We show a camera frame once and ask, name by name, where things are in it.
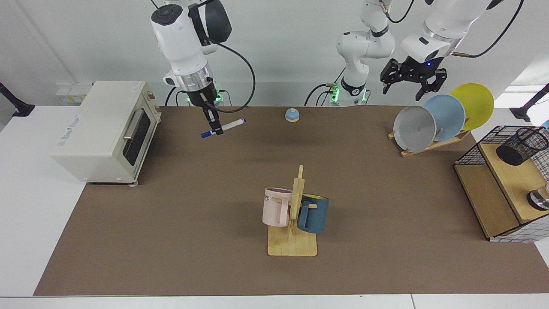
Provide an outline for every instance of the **oven window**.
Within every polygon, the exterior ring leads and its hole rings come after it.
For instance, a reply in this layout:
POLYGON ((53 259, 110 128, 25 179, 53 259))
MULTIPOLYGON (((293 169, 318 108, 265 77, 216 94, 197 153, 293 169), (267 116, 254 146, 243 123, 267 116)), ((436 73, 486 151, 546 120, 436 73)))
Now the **oven window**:
POLYGON ((126 146, 124 146, 124 150, 122 152, 126 160, 128 160, 132 166, 136 165, 137 157, 141 151, 141 146, 143 146, 143 142, 145 141, 145 137, 150 127, 149 116, 147 116, 145 109, 142 108, 142 110, 144 113, 139 120, 139 124, 137 125, 137 131, 133 138, 126 142, 126 146))

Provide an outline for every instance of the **pink mug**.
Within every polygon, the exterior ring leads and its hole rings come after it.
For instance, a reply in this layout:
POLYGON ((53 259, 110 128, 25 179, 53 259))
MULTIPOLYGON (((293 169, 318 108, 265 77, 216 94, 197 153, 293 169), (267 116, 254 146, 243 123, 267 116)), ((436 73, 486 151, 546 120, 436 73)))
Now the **pink mug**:
POLYGON ((288 208, 292 191, 268 187, 263 200, 263 223, 272 227, 285 227, 289 222, 288 208))

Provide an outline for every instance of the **blue mug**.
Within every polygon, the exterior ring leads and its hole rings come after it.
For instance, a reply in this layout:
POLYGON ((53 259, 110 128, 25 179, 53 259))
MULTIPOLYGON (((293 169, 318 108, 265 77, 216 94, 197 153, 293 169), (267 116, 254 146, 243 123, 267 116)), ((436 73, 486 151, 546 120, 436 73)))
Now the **blue mug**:
POLYGON ((299 211, 298 228, 308 233, 320 234, 324 231, 326 216, 328 215, 327 197, 303 194, 301 209, 299 211))

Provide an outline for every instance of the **mug handle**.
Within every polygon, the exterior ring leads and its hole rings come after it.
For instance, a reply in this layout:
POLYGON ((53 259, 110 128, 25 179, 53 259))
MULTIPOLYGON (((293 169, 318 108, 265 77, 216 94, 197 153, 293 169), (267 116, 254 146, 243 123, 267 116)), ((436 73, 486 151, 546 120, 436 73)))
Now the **mug handle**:
POLYGON ((305 201, 301 204, 301 214, 299 216, 298 224, 304 229, 307 228, 307 217, 309 216, 309 205, 311 202, 305 201))
POLYGON ((281 200, 282 200, 282 207, 280 209, 280 217, 278 218, 278 222, 277 222, 278 224, 280 224, 282 220, 286 218, 286 215, 288 214, 288 207, 289 207, 288 205, 289 201, 287 198, 282 197, 281 200))

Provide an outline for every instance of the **oven handle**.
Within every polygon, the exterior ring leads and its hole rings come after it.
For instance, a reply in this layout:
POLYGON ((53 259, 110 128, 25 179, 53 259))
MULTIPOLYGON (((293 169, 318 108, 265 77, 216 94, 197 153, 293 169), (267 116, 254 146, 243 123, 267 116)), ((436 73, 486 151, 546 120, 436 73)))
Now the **oven handle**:
POLYGON ((130 124, 128 125, 128 128, 124 133, 123 139, 125 140, 133 139, 137 131, 137 125, 139 124, 139 121, 141 120, 141 117, 143 116, 144 112, 145 111, 142 109, 133 112, 132 120, 130 120, 130 124))

